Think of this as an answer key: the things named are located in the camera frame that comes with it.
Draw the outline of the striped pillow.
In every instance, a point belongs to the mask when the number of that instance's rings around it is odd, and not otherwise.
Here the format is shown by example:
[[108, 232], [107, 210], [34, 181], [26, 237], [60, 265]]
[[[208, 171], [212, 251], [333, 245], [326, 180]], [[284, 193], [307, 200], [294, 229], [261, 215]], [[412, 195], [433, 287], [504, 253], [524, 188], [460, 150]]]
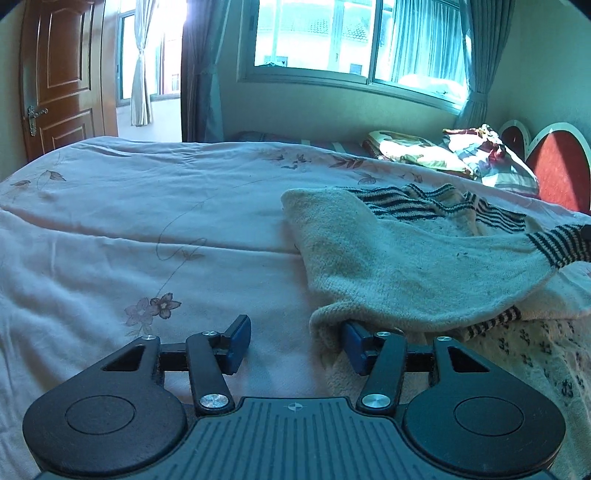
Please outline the striped pillow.
[[539, 180], [521, 158], [507, 148], [502, 160], [484, 169], [480, 182], [487, 186], [526, 197], [538, 198]]

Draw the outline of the dark grey curtain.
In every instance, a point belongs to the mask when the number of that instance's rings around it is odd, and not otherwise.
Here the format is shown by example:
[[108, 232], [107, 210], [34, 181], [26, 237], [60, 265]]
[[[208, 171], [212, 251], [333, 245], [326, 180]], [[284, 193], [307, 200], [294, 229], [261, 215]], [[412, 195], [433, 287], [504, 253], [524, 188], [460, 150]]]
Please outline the dark grey curtain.
[[489, 93], [506, 46], [515, 8], [512, 0], [460, 1], [467, 99], [455, 127], [485, 122]]

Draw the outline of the colourful crumpled clothes pile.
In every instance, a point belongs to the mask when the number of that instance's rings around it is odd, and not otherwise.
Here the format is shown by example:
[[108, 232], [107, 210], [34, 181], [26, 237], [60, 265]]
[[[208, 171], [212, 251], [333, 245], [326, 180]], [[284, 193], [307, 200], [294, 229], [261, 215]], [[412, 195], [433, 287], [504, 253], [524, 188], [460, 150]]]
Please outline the colourful crumpled clothes pile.
[[501, 137], [488, 124], [465, 129], [444, 129], [443, 140], [461, 160], [475, 165], [492, 166], [503, 162], [507, 154]]

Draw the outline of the cream knit striped sweater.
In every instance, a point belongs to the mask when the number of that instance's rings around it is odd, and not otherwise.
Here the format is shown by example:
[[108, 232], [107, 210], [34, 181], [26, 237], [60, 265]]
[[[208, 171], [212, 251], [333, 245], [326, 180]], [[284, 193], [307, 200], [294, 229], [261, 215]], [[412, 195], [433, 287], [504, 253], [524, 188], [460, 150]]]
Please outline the cream knit striped sweater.
[[283, 212], [317, 301], [329, 382], [358, 394], [339, 325], [463, 342], [549, 396], [567, 423], [553, 465], [590, 475], [590, 244], [579, 215], [543, 226], [451, 184], [293, 189]]

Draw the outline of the red white heart headboard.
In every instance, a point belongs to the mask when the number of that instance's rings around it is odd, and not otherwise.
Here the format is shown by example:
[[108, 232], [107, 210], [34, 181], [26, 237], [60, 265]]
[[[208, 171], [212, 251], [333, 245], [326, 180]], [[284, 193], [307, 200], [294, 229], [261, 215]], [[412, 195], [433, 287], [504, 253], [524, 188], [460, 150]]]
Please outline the red white heart headboard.
[[510, 120], [500, 136], [537, 177], [539, 199], [590, 213], [590, 144], [578, 128], [556, 122], [531, 137], [522, 122]]

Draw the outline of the pink floral bed sheet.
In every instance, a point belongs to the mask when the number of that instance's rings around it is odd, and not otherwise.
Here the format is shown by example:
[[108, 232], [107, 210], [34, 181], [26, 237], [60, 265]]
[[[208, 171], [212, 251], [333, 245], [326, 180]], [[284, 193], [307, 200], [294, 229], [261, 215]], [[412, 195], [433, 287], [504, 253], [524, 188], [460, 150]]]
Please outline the pink floral bed sheet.
[[112, 137], [16, 171], [1, 184], [2, 477], [37, 475], [27, 408], [143, 335], [181, 342], [245, 314], [253, 338], [233, 395], [356, 397], [363, 378], [308, 330], [317, 302], [281, 194], [449, 182], [306, 145]]

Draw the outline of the white tied balcony curtain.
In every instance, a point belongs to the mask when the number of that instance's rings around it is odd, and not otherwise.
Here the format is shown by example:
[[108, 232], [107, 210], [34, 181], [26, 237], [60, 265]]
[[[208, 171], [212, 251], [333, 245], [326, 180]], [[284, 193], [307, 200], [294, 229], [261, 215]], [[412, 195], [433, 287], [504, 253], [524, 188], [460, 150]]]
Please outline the white tied balcony curtain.
[[156, 2], [137, 0], [134, 11], [134, 38], [137, 59], [130, 96], [130, 122], [134, 127], [151, 123], [151, 106], [146, 80], [145, 48]]

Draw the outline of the window with grey frame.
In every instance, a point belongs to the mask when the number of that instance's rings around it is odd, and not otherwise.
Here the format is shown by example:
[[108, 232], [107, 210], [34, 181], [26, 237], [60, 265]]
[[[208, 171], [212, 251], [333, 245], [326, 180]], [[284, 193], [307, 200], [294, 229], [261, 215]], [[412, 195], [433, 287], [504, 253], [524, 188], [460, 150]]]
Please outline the window with grey frame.
[[246, 1], [242, 70], [259, 82], [369, 91], [458, 112], [457, 1]]

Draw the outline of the dark curtain by door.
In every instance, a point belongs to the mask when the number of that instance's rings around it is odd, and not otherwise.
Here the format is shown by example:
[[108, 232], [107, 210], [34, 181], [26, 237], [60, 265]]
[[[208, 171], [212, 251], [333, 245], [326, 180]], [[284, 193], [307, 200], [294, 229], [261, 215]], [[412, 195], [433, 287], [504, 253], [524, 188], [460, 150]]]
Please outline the dark curtain by door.
[[223, 140], [218, 62], [229, 6], [228, 0], [187, 3], [180, 71], [181, 138], [184, 142]]

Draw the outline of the brown wooden door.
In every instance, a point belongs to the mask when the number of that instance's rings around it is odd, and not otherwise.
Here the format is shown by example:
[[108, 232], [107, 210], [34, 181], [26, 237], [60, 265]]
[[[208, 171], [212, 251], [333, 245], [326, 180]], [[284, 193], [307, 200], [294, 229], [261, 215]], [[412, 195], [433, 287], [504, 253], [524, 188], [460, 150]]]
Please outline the brown wooden door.
[[[27, 1], [20, 93], [29, 161], [82, 140], [116, 136], [116, 8], [113, 1]], [[26, 109], [47, 108], [29, 135]]]

